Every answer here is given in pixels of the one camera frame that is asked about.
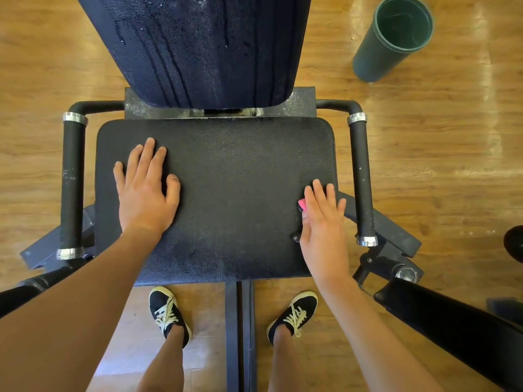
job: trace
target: shoelace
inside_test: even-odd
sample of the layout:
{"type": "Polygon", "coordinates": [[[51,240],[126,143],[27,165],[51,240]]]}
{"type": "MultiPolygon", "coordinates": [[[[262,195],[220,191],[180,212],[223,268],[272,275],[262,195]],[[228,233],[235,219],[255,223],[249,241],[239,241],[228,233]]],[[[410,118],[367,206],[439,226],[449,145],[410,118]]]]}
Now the shoelace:
{"type": "Polygon", "coordinates": [[[284,319],[284,322],[290,323],[294,328],[294,334],[296,337],[299,337],[301,336],[300,325],[307,317],[307,311],[302,310],[300,307],[296,310],[294,304],[291,304],[291,310],[292,313],[284,319]]]}
{"type": "Polygon", "coordinates": [[[165,331],[167,326],[169,326],[171,323],[178,322],[178,318],[173,314],[173,305],[173,297],[169,297],[169,299],[167,299],[167,303],[163,307],[157,311],[154,311],[155,314],[158,314],[155,322],[162,331],[165,331]]]}

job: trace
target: green cylindrical container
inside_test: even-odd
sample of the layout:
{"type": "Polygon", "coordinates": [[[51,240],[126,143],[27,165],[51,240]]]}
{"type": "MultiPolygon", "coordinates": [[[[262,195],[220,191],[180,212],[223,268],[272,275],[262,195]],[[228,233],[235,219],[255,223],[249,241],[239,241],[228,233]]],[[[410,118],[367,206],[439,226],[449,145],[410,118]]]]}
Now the green cylindrical container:
{"type": "Polygon", "coordinates": [[[383,0],[352,60],[354,73],[362,81],[379,80],[423,48],[433,28],[430,11],[420,0],[383,0]]]}

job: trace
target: hardwood floor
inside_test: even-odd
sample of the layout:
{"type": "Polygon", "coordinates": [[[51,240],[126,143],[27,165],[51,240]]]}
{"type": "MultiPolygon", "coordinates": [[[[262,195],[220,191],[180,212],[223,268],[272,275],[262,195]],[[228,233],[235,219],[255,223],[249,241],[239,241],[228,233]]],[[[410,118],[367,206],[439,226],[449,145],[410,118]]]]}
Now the hardwood floor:
{"type": "MultiPolygon", "coordinates": [[[[419,237],[421,284],[484,308],[523,299],[523,267],[503,234],[523,219],[523,0],[425,0],[435,32],[422,51],[374,84],[351,59],[380,0],[313,0],[296,86],[318,98],[355,99],[369,117],[375,208],[419,237]]],[[[121,99],[127,85],[76,0],[2,0],[0,9],[0,290],[35,274],[18,253],[59,223],[61,115],[78,100],[121,99]]],[[[349,134],[341,112],[319,111],[336,137],[340,189],[352,193],[349,134]]],[[[94,201],[98,127],[86,139],[85,204],[94,201]]],[[[362,250],[347,222],[351,264],[362,250]]],[[[366,287],[383,282],[371,278],[366,287]]],[[[193,326],[184,390],[224,391],[223,285],[173,287],[193,326]]],[[[265,327],[310,278],[256,283],[258,382],[268,385],[265,327]]],[[[132,390],[160,347],[147,288],[134,289],[90,387],[132,390]]],[[[498,390],[376,308],[445,389],[498,390]]],[[[296,340],[312,390],[366,390],[350,346],[324,301],[296,340]]]]}

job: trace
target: left hand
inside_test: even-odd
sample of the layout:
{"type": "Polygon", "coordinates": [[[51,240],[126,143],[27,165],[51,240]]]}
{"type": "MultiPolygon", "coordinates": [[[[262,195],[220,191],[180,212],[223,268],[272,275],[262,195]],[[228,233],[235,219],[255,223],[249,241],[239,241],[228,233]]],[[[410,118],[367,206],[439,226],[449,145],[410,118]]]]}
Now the left hand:
{"type": "Polygon", "coordinates": [[[144,228],[158,235],[173,223],[180,203],[180,181],[174,174],[167,176],[167,195],[162,193],[162,165],[167,149],[160,147],[153,156],[155,141],[148,138],[145,146],[137,145],[129,155],[127,172],[123,164],[114,165],[114,179],[120,199],[122,231],[144,228]]]}

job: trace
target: hand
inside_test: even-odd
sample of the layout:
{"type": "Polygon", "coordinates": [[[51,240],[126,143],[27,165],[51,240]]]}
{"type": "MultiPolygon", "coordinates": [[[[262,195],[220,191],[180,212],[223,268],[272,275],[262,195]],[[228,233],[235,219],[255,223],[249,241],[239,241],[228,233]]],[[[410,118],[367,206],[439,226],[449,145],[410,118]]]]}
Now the hand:
{"type": "Polygon", "coordinates": [[[327,197],[318,179],[314,190],[305,187],[307,211],[302,213],[303,231],[300,238],[303,258],[319,288],[349,275],[349,254],[343,229],[343,213],[347,201],[336,207],[334,185],[327,185],[327,197]]]}
{"type": "Polygon", "coordinates": [[[128,228],[144,228],[158,235],[171,225],[180,203],[180,181],[174,174],[167,176],[167,195],[162,193],[162,165],[167,154],[160,147],[153,157],[154,139],[148,138],[145,147],[137,145],[129,155],[127,173],[123,164],[114,165],[114,179],[120,199],[120,224],[128,228]]]}

